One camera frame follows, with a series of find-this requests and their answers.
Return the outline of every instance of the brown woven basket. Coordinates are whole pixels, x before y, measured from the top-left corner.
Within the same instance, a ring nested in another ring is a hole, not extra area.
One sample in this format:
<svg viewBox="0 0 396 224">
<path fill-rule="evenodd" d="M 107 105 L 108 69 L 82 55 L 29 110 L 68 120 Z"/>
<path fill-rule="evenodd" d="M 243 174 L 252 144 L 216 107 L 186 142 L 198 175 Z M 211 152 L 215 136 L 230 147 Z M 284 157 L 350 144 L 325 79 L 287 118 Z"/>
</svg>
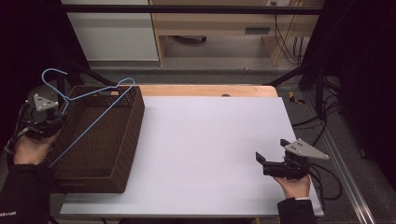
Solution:
<svg viewBox="0 0 396 224">
<path fill-rule="evenodd" d="M 72 101 L 67 118 L 48 154 L 52 164 L 129 87 Z M 96 91 L 79 86 L 70 98 Z M 145 105 L 139 87 L 132 87 L 54 164 L 56 192 L 123 193 L 134 160 Z"/>
</svg>

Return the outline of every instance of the cable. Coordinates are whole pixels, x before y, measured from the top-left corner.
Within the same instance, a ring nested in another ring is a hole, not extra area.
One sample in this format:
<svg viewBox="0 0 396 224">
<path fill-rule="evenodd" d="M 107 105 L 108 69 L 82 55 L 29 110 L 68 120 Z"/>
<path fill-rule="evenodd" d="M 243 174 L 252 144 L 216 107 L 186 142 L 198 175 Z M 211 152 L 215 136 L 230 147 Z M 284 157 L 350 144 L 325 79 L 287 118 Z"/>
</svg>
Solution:
<svg viewBox="0 0 396 224">
<path fill-rule="evenodd" d="M 315 127 L 318 127 L 318 126 L 322 125 L 323 123 L 324 123 L 324 122 L 321 122 L 321 123 L 319 123 L 319 124 L 315 124 L 315 125 L 308 126 L 308 127 L 303 127 L 303 128 L 293 128 L 293 130 L 312 129 L 312 128 L 315 128 Z"/>
<path fill-rule="evenodd" d="M 312 172 L 308 171 L 308 173 L 309 173 L 309 175 L 311 177 L 313 177 L 318 182 L 319 200 L 320 200 L 320 203 L 322 205 L 323 212 L 325 212 L 326 211 L 326 204 L 324 202 L 324 196 L 323 196 L 323 185 L 322 185 L 320 179 L 317 178 Z"/>
<path fill-rule="evenodd" d="M 318 167 L 318 168 L 320 168 L 320 169 L 326 171 L 327 173 L 329 173 L 330 175 L 332 175 L 332 177 L 334 177 L 335 181 L 337 181 L 337 184 L 338 184 L 338 187 L 339 187 L 339 188 L 338 188 L 338 194 L 337 194 L 335 197 L 331 197 L 331 198 L 329 198 L 329 197 L 324 197 L 324 199 L 329 200 L 329 201 L 333 201 L 333 200 L 339 199 L 339 198 L 341 197 L 341 195 L 343 194 L 343 187 L 342 187 L 342 184 L 341 184 L 340 179 L 339 179 L 337 176 L 335 176 L 335 174 L 334 174 L 333 172 L 331 172 L 329 169 L 327 169 L 327 168 L 325 168 L 325 167 L 323 167 L 323 166 L 321 166 L 321 165 L 317 165 L 317 164 L 315 164 L 315 163 L 311 163 L 311 167 L 312 167 L 312 166 L 316 166 L 316 167 Z"/>
<path fill-rule="evenodd" d="M 99 92 L 99 91 L 105 91 L 105 90 L 108 90 L 108 89 L 115 89 L 115 88 L 118 88 L 118 87 L 120 86 L 120 84 L 121 84 L 122 82 L 124 82 L 125 80 L 132 80 L 132 82 L 133 82 L 132 85 L 135 84 L 135 82 L 134 82 L 134 80 L 133 80 L 132 78 L 127 77 L 127 78 L 122 79 L 121 81 L 119 81 L 119 83 L 118 83 L 116 86 L 107 86 L 107 87 L 104 87 L 104 88 L 99 89 L 99 90 L 96 90 L 96 91 L 91 91 L 91 92 L 82 94 L 82 95 L 77 96 L 77 97 L 75 97 L 75 98 L 69 98 L 68 96 L 65 96 L 65 95 L 62 94 L 60 91 L 58 91 L 58 89 L 56 89 L 55 87 L 53 87 L 52 85 L 50 85 L 50 84 L 46 81 L 46 79 L 44 79 L 44 76 L 46 75 L 46 73 L 47 73 L 48 71 L 56 71 L 56 72 L 62 73 L 62 74 L 64 74 L 64 75 L 67 75 L 67 73 L 64 72 L 64 71 L 55 69 L 55 68 L 49 68 L 49 69 L 46 69 L 46 70 L 41 74 L 41 79 L 43 80 L 43 82 L 44 82 L 47 86 L 49 86 L 50 88 L 52 88 L 54 91 L 56 91 L 58 94 L 60 94 L 60 95 L 64 98 L 65 106 L 64 106 L 64 110 L 63 110 L 62 114 L 65 113 L 66 108 L 67 108 L 68 105 L 69 105 L 69 102 L 68 102 L 68 101 L 74 101 L 74 100 L 77 100 L 77 99 L 79 99 L 79 98 L 82 98 L 82 97 L 85 97 L 85 96 L 88 96 L 88 95 L 97 93 L 97 92 Z"/>
<path fill-rule="evenodd" d="M 318 179 L 320 180 L 320 179 L 321 179 L 321 176 L 320 176 L 319 170 L 318 170 L 317 168 L 313 167 L 313 166 L 310 166 L 309 168 L 312 168 L 313 170 L 315 170 L 315 171 L 317 172 L 317 174 L 318 174 Z"/>
</svg>

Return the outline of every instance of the white tabletop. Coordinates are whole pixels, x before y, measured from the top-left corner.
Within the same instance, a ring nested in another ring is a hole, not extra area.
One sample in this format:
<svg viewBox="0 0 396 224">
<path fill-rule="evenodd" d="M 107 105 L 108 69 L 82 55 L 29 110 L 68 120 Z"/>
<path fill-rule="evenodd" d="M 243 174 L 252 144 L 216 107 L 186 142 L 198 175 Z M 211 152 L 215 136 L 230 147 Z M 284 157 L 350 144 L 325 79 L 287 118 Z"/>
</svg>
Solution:
<svg viewBox="0 0 396 224">
<path fill-rule="evenodd" d="M 61 214 L 99 217 L 276 216 L 281 187 L 255 152 L 283 161 L 294 141 L 278 97 L 146 96 L 134 163 L 122 194 L 68 194 Z M 311 187 L 317 216 L 323 216 Z"/>
</svg>

